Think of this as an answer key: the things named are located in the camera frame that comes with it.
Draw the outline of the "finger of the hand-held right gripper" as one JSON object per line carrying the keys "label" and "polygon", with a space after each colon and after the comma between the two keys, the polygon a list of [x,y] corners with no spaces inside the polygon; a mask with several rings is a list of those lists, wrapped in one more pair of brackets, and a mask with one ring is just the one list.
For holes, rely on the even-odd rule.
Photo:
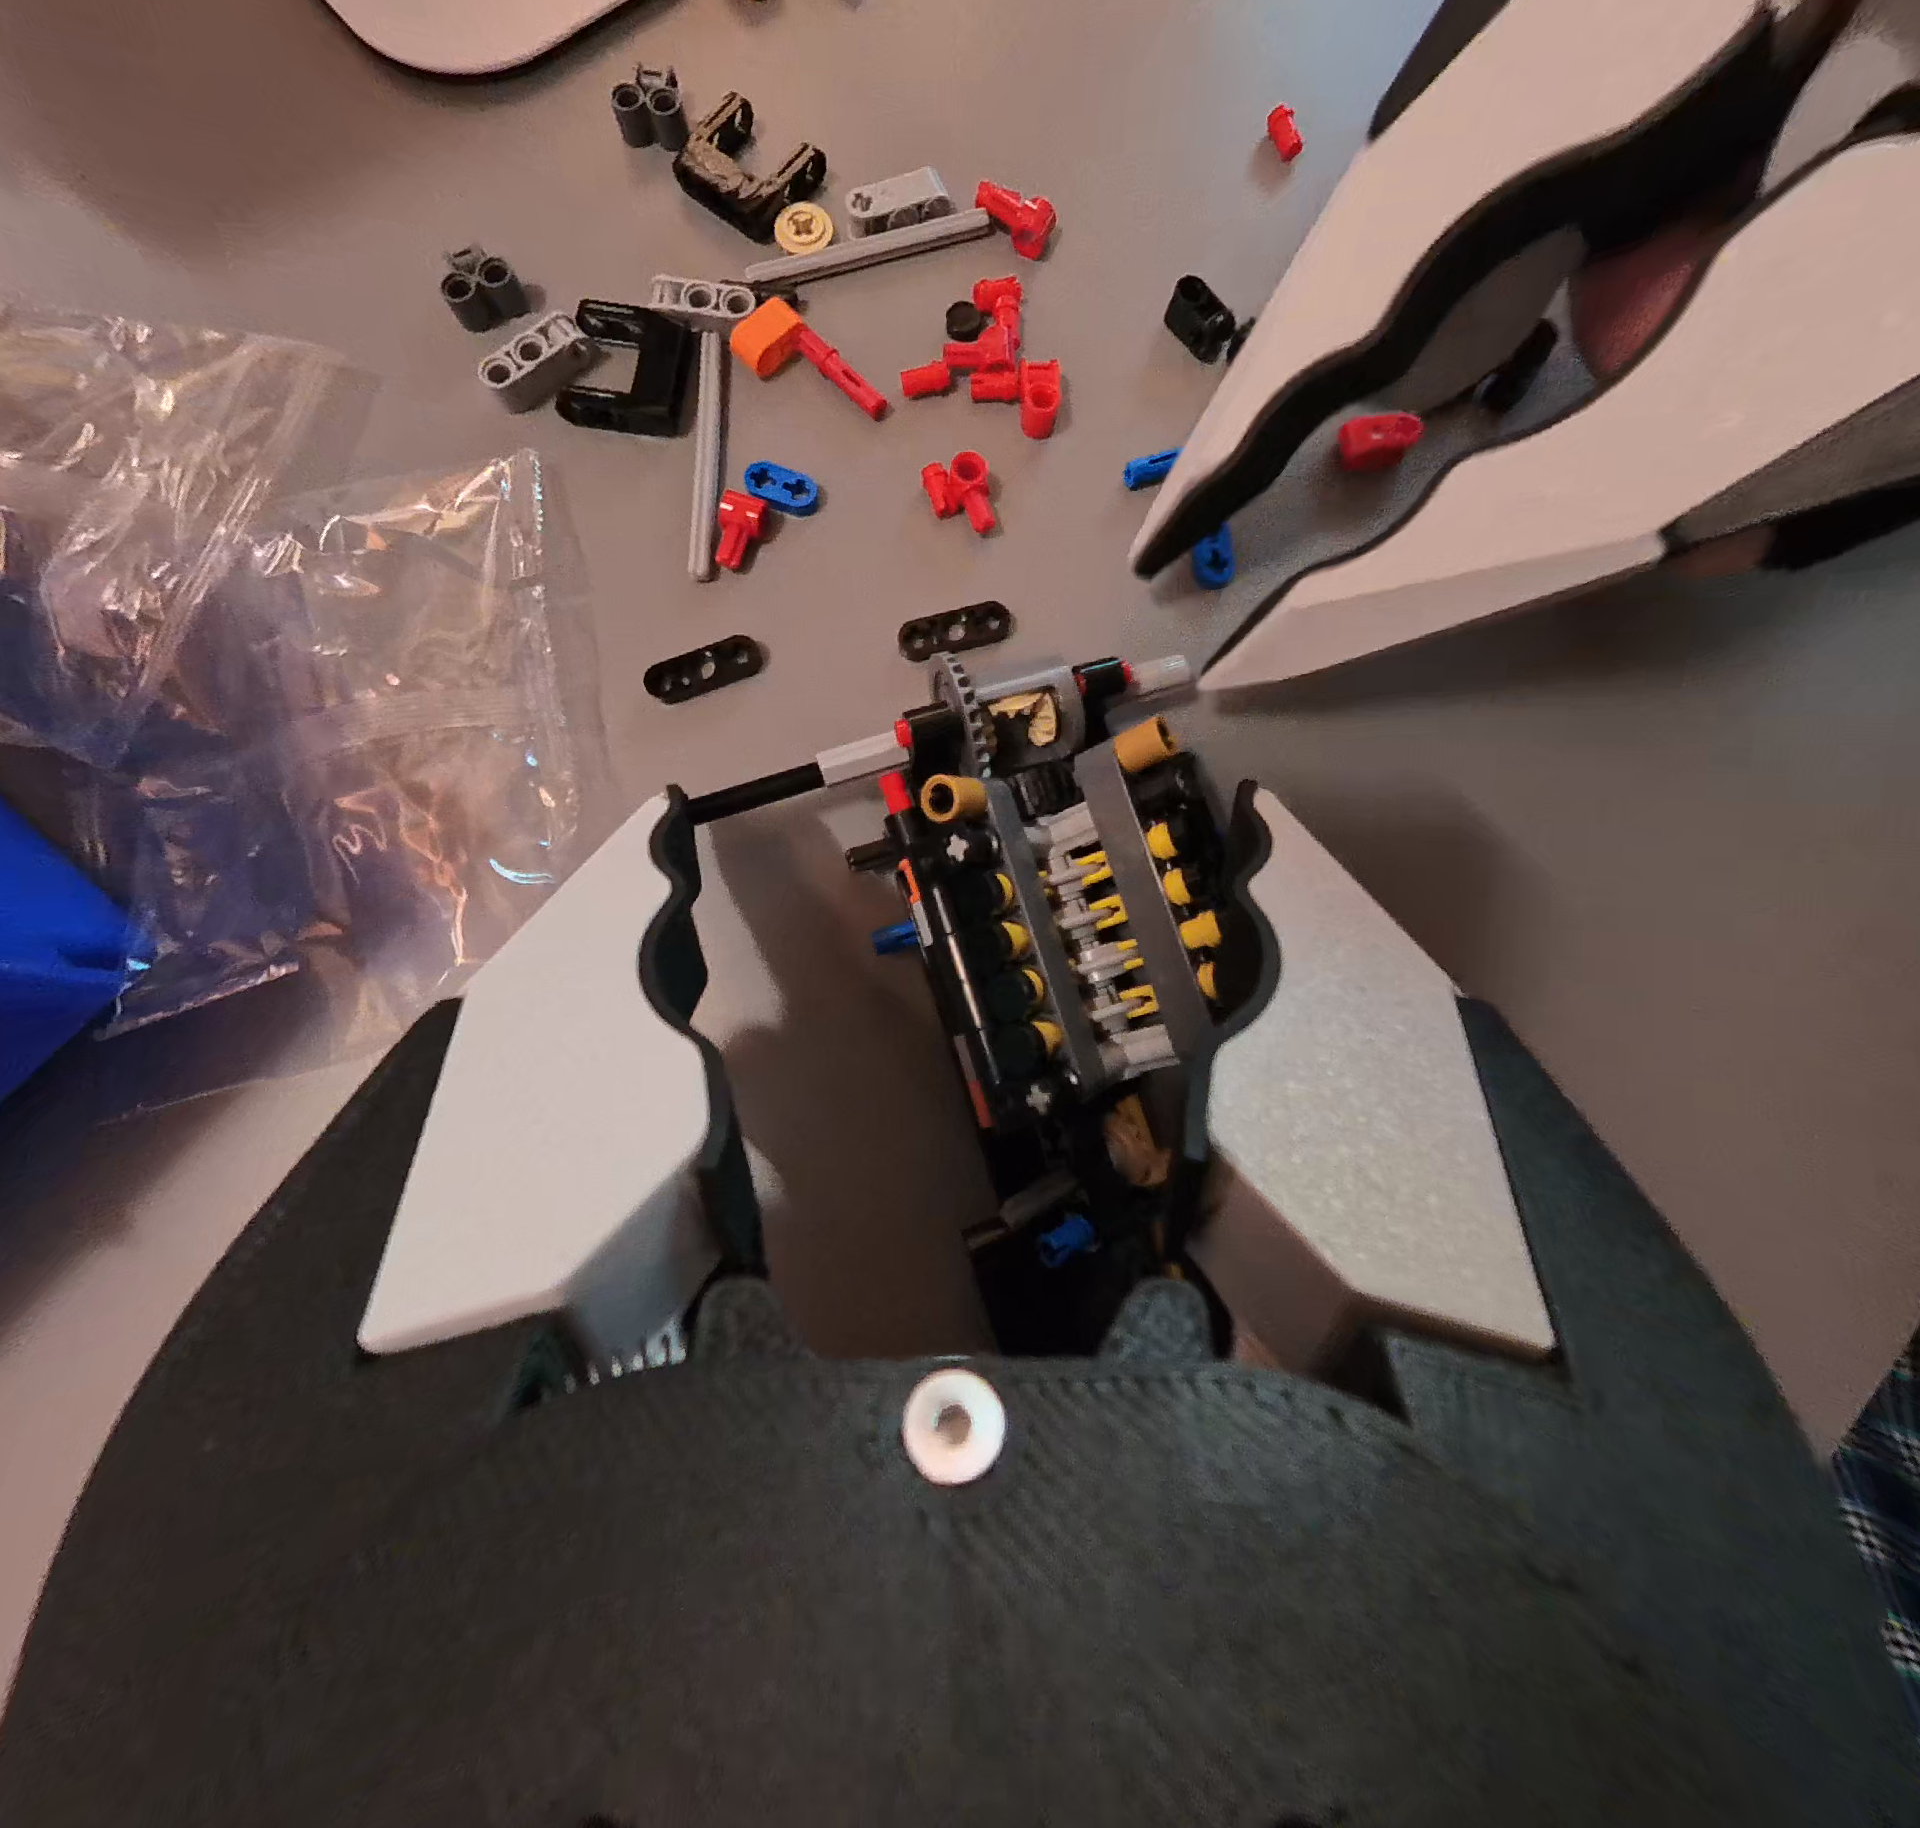
{"label": "finger of the hand-held right gripper", "polygon": [[1312,568],[1200,678],[1260,690],[1608,586],[1670,545],[1915,471],[1918,140],[1802,167],[1649,348],[1558,420],[1459,456],[1374,545]]}
{"label": "finger of the hand-held right gripper", "polygon": [[1787,106],[1773,0],[1509,0],[1335,185],[1129,551],[1140,582],[1332,418],[1415,413],[1502,364],[1582,227],[1759,147]]}

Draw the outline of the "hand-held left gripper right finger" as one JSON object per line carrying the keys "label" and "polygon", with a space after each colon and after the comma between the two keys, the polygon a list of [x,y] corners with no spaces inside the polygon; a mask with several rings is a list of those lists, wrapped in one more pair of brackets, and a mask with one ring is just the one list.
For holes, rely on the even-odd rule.
{"label": "hand-held left gripper right finger", "polygon": [[1278,972],[1213,1058],[1194,1265],[1290,1375],[1331,1377],[1372,1329],[1548,1362],[1460,993],[1272,792],[1248,812]]}

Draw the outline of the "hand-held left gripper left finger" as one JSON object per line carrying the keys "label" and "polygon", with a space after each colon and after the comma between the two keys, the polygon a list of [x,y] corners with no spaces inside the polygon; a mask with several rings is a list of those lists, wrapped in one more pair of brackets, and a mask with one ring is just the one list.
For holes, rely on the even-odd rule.
{"label": "hand-held left gripper left finger", "polygon": [[395,1357],[552,1318],[598,1377],[690,1345],[765,1274],[747,1144],[697,1030],[690,800],[668,787],[467,981],[358,1345]]}

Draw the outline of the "lego car chassis model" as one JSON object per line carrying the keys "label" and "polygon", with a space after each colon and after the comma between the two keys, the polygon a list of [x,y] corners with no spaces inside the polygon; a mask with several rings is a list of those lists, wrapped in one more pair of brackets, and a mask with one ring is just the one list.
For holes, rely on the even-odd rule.
{"label": "lego car chassis model", "polygon": [[877,782],[849,851],[890,884],[997,1209],[967,1233],[994,1345],[1084,1360],[1141,1285],[1200,1287],[1208,1070],[1268,963],[1233,890],[1244,859],[1160,704],[1185,659],[1091,661],[1003,681],[929,659],[885,735],[690,800],[694,826]]}

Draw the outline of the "red lego pins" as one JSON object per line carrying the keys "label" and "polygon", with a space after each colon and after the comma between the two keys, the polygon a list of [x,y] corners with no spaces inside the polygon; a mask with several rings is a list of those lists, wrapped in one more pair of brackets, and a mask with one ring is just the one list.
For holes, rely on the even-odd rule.
{"label": "red lego pins", "polygon": [[[964,400],[1003,408],[1018,418],[1028,442],[1053,436],[1065,410],[1065,374],[1058,360],[1035,353],[1021,334],[1025,285],[1018,274],[986,277],[959,300],[987,311],[989,321],[968,346],[942,343],[933,360],[900,372],[897,389],[910,406]],[[977,448],[929,460],[917,471],[922,497],[935,521],[962,518],[977,539],[998,531],[997,473]]]}

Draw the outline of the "black lego pin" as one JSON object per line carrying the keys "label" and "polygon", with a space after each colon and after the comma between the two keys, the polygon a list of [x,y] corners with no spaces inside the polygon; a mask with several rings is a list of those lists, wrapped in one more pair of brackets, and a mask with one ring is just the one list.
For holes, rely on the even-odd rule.
{"label": "black lego pin", "polygon": [[1498,364],[1475,390],[1475,404],[1494,418],[1511,417],[1544,374],[1560,348],[1560,327],[1552,319],[1535,321],[1513,353]]}

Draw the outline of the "black lego connector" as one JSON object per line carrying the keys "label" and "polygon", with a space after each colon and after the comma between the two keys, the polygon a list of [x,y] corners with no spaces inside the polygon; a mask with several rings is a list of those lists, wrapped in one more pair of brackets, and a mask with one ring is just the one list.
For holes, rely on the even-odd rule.
{"label": "black lego connector", "polygon": [[1163,310],[1163,328],[1194,358],[1213,364],[1225,358],[1239,338],[1239,317],[1200,277],[1181,274]]}

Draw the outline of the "black thin lego liftarm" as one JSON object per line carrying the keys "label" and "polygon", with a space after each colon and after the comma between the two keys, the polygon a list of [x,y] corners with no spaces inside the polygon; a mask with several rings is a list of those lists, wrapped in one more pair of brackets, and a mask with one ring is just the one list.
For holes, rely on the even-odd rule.
{"label": "black thin lego liftarm", "polygon": [[989,645],[1003,645],[1014,635],[1015,619],[998,600],[973,600],[959,607],[912,615],[900,623],[900,659],[922,665],[942,655],[967,655]]}
{"label": "black thin lego liftarm", "polygon": [[648,665],[644,692],[664,708],[687,706],[753,680],[765,668],[765,645],[753,636],[724,636]]}

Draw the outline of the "long grey lego axle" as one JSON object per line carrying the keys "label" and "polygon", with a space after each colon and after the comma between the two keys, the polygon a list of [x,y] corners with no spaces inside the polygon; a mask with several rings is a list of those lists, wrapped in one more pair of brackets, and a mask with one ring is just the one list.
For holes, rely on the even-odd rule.
{"label": "long grey lego axle", "polygon": [[744,282],[753,289],[803,287],[900,259],[967,247],[994,236],[994,231],[998,231],[997,223],[986,210],[955,210],[908,227],[855,236],[810,255],[783,255],[750,264],[744,271]]}
{"label": "long grey lego axle", "polygon": [[687,574],[704,586],[715,580],[715,512],[722,494],[730,338],[719,328],[698,334],[692,410],[692,478]]}

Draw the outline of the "red lego axle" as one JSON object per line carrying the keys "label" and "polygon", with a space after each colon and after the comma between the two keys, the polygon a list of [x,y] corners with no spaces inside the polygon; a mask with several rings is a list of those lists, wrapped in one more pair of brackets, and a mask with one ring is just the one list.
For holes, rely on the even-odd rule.
{"label": "red lego axle", "polygon": [[817,330],[802,328],[797,346],[811,368],[841,392],[866,418],[883,420],[889,413],[887,396],[858,376],[856,368],[853,368],[851,363],[847,363],[843,357]]}

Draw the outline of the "dark grey double lego connector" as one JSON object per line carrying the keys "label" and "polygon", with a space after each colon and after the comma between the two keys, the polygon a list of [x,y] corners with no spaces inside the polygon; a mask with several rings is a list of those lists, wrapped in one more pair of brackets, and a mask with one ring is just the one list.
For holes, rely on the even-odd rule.
{"label": "dark grey double lego connector", "polygon": [[470,334],[515,321],[535,304],[515,268],[480,247],[446,254],[439,300],[452,319]]}
{"label": "dark grey double lego connector", "polygon": [[672,65],[637,65],[608,94],[623,147],[674,157],[690,142],[683,91]]}

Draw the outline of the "clear plastic bag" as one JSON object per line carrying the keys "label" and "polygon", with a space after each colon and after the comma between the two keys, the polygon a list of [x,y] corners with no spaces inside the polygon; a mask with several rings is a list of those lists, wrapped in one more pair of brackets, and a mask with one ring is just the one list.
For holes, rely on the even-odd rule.
{"label": "clear plastic bag", "polygon": [[395,1033],[558,887],[603,780],[584,568],[534,448],[281,499],[118,717],[79,657],[33,708],[130,912],[114,1042],[294,994],[345,1045]]}
{"label": "clear plastic bag", "polygon": [[4,747],[114,765],[371,376],[288,336],[2,304]]}

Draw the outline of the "blue storage box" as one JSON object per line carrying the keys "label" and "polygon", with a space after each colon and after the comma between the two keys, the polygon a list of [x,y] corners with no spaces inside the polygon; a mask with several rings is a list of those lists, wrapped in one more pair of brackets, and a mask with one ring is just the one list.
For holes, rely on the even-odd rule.
{"label": "blue storage box", "polygon": [[2,1097],[99,1022],[146,970],[150,934],[2,805]]}

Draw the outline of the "person's plaid pants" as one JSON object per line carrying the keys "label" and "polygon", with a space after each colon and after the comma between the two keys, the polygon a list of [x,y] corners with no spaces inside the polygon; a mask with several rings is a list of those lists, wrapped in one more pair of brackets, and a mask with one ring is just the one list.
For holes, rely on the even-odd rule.
{"label": "person's plaid pants", "polygon": [[1888,1632],[1918,1633],[1918,1337],[1890,1365],[1841,1438],[1841,1521],[1880,1597]]}

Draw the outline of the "black lego bracket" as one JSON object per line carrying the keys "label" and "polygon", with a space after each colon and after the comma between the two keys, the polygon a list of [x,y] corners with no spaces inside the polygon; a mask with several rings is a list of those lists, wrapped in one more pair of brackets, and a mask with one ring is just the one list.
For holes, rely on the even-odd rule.
{"label": "black lego bracket", "polygon": [[672,438],[690,406],[698,336],[682,321],[638,304],[580,299],[574,325],[602,358],[631,364],[620,387],[574,379],[555,410],[577,430]]}
{"label": "black lego bracket", "polygon": [[753,172],[740,162],[753,138],[753,106],[740,91],[690,125],[670,170],[683,196],[755,247],[775,243],[777,216],[811,202],[825,186],[825,148],[803,140],[769,170]]}

